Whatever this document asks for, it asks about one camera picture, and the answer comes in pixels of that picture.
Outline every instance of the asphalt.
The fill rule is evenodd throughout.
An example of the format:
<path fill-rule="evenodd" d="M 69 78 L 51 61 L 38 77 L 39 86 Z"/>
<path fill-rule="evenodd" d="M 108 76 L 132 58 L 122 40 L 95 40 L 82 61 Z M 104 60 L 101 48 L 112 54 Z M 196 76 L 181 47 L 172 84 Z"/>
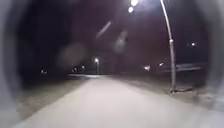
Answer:
<path fill-rule="evenodd" d="M 223 128 L 222 112 L 141 85 L 90 79 L 14 128 Z"/>

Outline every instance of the distant light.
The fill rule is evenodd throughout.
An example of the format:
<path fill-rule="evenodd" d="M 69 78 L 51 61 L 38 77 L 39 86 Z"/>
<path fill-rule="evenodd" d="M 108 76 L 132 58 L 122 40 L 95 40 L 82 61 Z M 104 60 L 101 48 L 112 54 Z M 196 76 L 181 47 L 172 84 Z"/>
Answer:
<path fill-rule="evenodd" d="M 95 63 L 99 63 L 99 59 L 98 58 L 95 58 Z"/>
<path fill-rule="evenodd" d="M 144 66 L 143 68 L 144 68 L 146 71 L 149 71 L 151 67 L 150 67 L 150 66 Z"/>
<path fill-rule="evenodd" d="M 132 6 L 136 6 L 138 4 L 138 0 L 131 0 L 131 5 Z"/>
<path fill-rule="evenodd" d="M 191 43 L 191 46 L 193 46 L 193 47 L 194 47 L 194 46 L 196 46 L 196 44 L 195 44 L 195 43 Z"/>
<path fill-rule="evenodd" d="M 164 65 L 164 63 L 159 63 L 159 66 L 163 66 Z"/>
<path fill-rule="evenodd" d="M 45 72 L 43 69 L 40 72 L 41 74 L 47 74 L 47 72 Z"/>
<path fill-rule="evenodd" d="M 129 12 L 129 13 L 132 13 L 133 11 L 134 11 L 134 8 L 133 8 L 133 7 L 129 7 L 129 8 L 128 8 L 128 12 Z"/>

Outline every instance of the road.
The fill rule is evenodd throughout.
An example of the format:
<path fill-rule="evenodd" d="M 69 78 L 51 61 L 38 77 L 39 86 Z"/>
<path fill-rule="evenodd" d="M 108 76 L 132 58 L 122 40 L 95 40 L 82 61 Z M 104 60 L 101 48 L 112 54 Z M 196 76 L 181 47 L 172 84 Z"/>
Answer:
<path fill-rule="evenodd" d="M 115 78 L 82 83 L 14 128 L 223 128 L 222 112 Z"/>

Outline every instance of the lamp post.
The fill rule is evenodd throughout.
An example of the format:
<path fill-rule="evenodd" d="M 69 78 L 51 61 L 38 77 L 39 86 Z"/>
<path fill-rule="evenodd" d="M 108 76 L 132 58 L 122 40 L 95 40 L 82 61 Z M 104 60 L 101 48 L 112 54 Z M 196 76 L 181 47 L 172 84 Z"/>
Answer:
<path fill-rule="evenodd" d="M 97 68 L 96 70 L 97 70 L 97 74 L 99 75 L 100 74 L 100 69 L 99 69 L 99 63 L 100 62 L 99 62 L 99 59 L 98 58 L 95 58 L 94 59 L 94 62 L 96 63 L 96 68 Z"/>
<path fill-rule="evenodd" d="M 166 26 L 167 26 L 167 31 L 169 35 L 169 47 L 170 47 L 170 59 L 171 59 L 171 80 L 172 80 L 172 87 L 170 90 L 170 93 L 176 92 L 176 62 L 175 62 L 175 52 L 174 52 L 174 45 L 173 45 L 173 36 L 171 32 L 171 27 L 170 27 L 170 21 L 169 17 L 167 15 L 166 7 L 164 4 L 163 0 L 160 0 L 162 9 L 163 9 L 163 14 L 166 20 Z"/>

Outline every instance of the paved road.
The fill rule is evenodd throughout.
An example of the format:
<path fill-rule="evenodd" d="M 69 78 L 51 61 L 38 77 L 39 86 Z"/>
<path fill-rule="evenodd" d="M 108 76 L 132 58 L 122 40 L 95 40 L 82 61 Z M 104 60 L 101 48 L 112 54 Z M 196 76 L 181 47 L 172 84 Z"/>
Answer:
<path fill-rule="evenodd" d="M 111 78 L 89 80 L 15 128 L 223 128 L 223 113 Z"/>

